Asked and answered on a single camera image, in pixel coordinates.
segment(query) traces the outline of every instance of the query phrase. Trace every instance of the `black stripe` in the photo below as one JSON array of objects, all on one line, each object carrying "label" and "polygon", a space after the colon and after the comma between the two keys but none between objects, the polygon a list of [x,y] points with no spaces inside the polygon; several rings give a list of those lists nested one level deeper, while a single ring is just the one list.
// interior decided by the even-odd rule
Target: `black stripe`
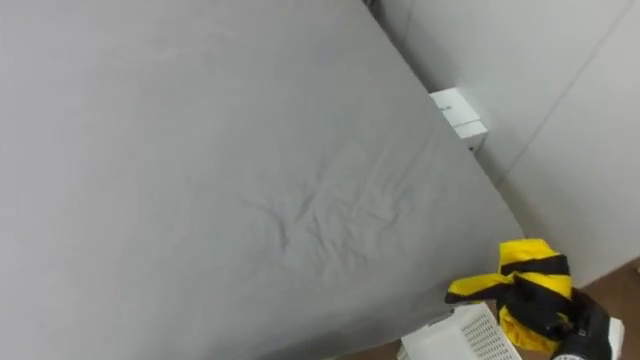
[{"label": "black stripe", "polygon": [[544,259],[519,261],[500,267],[500,274],[507,276],[513,272],[536,272],[544,275],[569,275],[569,262],[564,255],[554,255]]},{"label": "black stripe", "polygon": [[558,313],[571,317],[572,303],[564,296],[526,279],[515,277],[504,306],[519,323],[551,339],[562,340],[571,325]]}]

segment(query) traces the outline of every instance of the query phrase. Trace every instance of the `floor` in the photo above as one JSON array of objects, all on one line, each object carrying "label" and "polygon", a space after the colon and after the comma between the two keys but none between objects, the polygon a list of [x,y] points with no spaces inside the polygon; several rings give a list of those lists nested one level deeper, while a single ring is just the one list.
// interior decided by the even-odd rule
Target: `floor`
[{"label": "floor", "polygon": [[[625,325],[625,341],[621,360],[640,359],[640,258],[597,280],[585,288],[613,317]],[[396,360],[400,342],[396,341],[340,360]],[[549,360],[536,353],[521,353],[523,360]]]}]

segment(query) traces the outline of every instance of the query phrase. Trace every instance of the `white plastic basket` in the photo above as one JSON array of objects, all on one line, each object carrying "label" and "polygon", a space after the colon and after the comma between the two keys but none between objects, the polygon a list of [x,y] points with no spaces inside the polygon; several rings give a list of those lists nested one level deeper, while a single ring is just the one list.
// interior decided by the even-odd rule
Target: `white plastic basket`
[{"label": "white plastic basket", "polygon": [[486,304],[466,305],[402,338],[399,360],[522,360]]}]

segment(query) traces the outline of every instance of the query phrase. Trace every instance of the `gray mattress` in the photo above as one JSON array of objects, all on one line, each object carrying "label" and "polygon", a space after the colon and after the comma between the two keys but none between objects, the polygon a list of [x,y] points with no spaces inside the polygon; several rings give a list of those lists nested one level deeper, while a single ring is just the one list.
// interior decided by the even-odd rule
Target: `gray mattress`
[{"label": "gray mattress", "polygon": [[520,235],[358,0],[0,0],[0,358],[317,359]]}]

